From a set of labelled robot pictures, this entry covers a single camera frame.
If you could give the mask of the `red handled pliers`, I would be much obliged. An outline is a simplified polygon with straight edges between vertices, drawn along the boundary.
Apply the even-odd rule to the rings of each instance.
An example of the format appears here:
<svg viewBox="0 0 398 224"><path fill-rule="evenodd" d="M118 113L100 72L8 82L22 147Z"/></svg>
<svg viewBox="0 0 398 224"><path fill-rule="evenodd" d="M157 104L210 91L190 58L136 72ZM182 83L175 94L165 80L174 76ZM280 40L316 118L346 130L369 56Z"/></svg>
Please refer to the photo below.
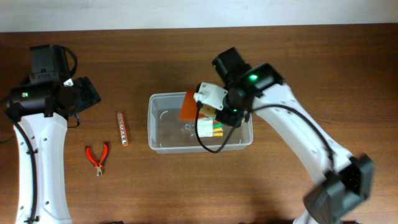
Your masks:
<svg viewBox="0 0 398 224"><path fill-rule="evenodd" d="M99 159L97 159L94 155L92 155L92 150L89 146L85 147L86 157L94 165L96 170L96 175L98 177L103 175L104 163L107 159L108 153L109 153L109 145L107 142L103 143L103 152Z"/></svg>

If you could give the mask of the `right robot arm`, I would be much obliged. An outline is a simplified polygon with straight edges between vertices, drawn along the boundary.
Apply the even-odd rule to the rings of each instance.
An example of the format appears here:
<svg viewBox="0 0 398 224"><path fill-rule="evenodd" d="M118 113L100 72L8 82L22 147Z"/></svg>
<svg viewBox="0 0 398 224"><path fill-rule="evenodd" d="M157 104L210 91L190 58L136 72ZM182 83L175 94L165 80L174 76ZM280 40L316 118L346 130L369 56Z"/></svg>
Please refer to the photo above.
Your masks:
<svg viewBox="0 0 398 224"><path fill-rule="evenodd" d="M252 68L232 47L212 65L226 88L216 119L237 128L252 114L275 129L315 183L295 223L341 223L371 194L374 162L354 156L304 110L282 76L268 63Z"/></svg>

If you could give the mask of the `orange socket bit holder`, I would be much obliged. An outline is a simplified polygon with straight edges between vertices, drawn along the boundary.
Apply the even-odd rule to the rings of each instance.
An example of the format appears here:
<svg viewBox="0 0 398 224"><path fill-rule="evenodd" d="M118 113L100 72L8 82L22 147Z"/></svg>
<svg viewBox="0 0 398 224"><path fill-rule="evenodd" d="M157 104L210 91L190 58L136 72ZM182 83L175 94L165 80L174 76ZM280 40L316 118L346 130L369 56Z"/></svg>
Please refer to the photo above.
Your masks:
<svg viewBox="0 0 398 224"><path fill-rule="evenodd" d="M124 123L124 117L122 112L118 111L117 112L117 119L118 119L118 126L119 126L119 132L121 136L121 144L125 147L129 145L129 141L127 138L127 132L126 132L126 127Z"/></svg>

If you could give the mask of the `clear plastic container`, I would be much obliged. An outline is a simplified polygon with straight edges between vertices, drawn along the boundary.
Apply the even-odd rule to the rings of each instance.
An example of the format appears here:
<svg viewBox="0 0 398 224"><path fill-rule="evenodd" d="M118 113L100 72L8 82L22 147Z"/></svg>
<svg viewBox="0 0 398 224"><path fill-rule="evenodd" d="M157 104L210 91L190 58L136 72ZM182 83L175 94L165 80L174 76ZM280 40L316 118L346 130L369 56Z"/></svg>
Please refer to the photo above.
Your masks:
<svg viewBox="0 0 398 224"><path fill-rule="evenodd" d="M149 98L148 142L158 154L208 152L197 141L182 133L184 124L178 116L185 98L185 92L158 93ZM212 151L217 150L226 139L231 127L223 124L223 137L200 138ZM242 150L253 142L252 119L236 128L222 151Z"/></svg>

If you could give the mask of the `orange scraper with wooden handle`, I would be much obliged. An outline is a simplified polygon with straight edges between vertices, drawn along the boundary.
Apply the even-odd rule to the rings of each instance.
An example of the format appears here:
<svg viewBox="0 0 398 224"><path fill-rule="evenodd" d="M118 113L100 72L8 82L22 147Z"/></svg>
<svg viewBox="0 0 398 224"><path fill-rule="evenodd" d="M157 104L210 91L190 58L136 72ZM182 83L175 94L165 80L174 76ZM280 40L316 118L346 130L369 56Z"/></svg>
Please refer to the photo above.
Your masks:
<svg viewBox="0 0 398 224"><path fill-rule="evenodd" d="M179 113L179 120L181 121L194 121L197 114L197 103L194 100L195 90L188 90L185 94L182 107ZM203 106L199 111L199 118L215 117L215 109L207 105Z"/></svg>

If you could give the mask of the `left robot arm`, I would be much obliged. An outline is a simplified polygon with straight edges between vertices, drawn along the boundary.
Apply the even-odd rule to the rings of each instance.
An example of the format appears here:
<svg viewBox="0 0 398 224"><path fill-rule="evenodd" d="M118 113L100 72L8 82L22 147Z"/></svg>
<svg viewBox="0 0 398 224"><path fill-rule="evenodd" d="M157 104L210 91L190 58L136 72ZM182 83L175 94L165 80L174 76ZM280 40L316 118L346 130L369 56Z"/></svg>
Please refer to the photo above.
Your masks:
<svg viewBox="0 0 398 224"><path fill-rule="evenodd" d="M61 45L30 48L32 72L13 88L6 116L19 152L16 223L71 223L65 193L68 119L101 101L88 77L74 79L76 55Z"/></svg>

